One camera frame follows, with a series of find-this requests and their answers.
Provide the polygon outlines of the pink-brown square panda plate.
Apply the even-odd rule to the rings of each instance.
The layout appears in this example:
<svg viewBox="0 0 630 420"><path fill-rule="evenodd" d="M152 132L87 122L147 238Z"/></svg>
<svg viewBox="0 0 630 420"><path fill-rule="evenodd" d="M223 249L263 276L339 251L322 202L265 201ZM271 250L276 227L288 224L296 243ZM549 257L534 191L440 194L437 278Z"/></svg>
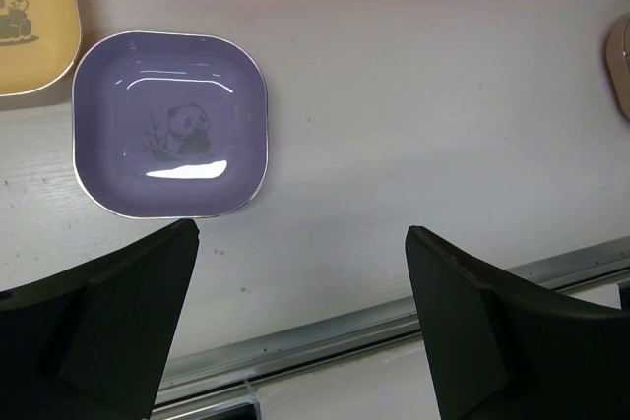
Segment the pink-brown square panda plate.
<svg viewBox="0 0 630 420"><path fill-rule="evenodd" d="M630 117L629 15L619 18L605 42L605 62L620 112Z"/></svg>

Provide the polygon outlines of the purple square panda plate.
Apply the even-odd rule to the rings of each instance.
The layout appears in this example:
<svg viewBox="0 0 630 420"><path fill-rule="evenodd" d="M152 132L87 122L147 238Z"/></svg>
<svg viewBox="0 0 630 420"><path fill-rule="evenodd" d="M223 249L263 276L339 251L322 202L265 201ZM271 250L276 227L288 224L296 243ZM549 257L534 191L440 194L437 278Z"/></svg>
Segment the purple square panda plate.
<svg viewBox="0 0 630 420"><path fill-rule="evenodd" d="M269 161L268 90L240 46L132 30L97 42L72 82L73 165L101 208L135 218L234 212Z"/></svg>

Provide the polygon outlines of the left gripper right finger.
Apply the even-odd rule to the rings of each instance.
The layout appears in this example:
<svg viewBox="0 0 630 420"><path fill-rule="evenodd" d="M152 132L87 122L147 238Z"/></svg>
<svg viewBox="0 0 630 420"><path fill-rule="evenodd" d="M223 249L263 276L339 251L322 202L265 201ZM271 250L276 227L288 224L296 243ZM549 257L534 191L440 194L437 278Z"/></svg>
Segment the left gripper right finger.
<svg viewBox="0 0 630 420"><path fill-rule="evenodd" d="M420 226L409 279L444 419L625 419L629 314L543 288Z"/></svg>

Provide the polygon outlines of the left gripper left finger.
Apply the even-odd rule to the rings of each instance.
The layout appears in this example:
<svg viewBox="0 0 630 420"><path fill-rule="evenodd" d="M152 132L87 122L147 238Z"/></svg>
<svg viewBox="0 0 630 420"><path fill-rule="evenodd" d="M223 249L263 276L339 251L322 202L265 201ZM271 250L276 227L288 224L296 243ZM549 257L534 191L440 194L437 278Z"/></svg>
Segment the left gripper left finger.
<svg viewBox="0 0 630 420"><path fill-rule="evenodd" d="M2 291L2 418L150 418L198 248L181 219Z"/></svg>

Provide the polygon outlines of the yellow square plate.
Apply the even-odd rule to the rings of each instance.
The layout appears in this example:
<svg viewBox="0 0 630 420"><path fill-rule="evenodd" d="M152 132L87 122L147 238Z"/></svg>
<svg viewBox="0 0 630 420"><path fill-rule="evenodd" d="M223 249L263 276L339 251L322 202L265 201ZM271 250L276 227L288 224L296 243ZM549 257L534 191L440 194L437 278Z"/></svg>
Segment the yellow square plate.
<svg viewBox="0 0 630 420"><path fill-rule="evenodd" d="M82 43L77 0L1 0L1 95L24 95L59 81Z"/></svg>

